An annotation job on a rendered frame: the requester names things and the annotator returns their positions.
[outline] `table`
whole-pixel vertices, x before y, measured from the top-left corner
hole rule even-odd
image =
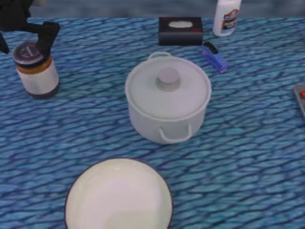
[[[300,229],[305,225],[305,125],[292,88],[305,76],[304,19],[242,19],[204,39],[230,64],[218,74],[198,47],[159,47],[156,19],[54,19],[60,92],[25,94],[9,55],[0,55],[0,229],[63,229],[75,178],[107,158],[156,168],[174,201],[171,229]],[[24,33],[5,34],[13,48]],[[159,146],[128,118],[124,81],[155,51],[186,58],[213,93],[190,141]]]

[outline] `orange band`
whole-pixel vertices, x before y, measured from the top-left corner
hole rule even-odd
[[[41,65],[39,65],[37,67],[34,67],[34,68],[22,68],[22,67],[16,65],[16,68],[17,68],[17,70],[19,72],[21,72],[23,74],[33,75],[33,74],[38,74],[38,73],[43,72],[44,70],[49,68],[51,63],[52,63],[52,58],[49,57],[46,62],[44,62],[43,64],[41,64]]]

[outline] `lid knob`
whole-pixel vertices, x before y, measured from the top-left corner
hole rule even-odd
[[[178,71],[171,67],[161,69],[158,72],[156,84],[157,87],[164,92],[172,92],[177,90],[181,84]]]

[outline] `glue bottle label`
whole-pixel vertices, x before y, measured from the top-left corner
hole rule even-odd
[[[236,26],[238,12],[239,10],[235,9],[224,15],[221,33],[228,33],[234,30]]]

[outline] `blue box cutter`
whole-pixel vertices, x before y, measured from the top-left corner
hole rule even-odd
[[[210,42],[205,42],[201,48],[201,56],[212,64],[220,73],[224,73],[228,69],[228,62],[218,52],[214,45]]]

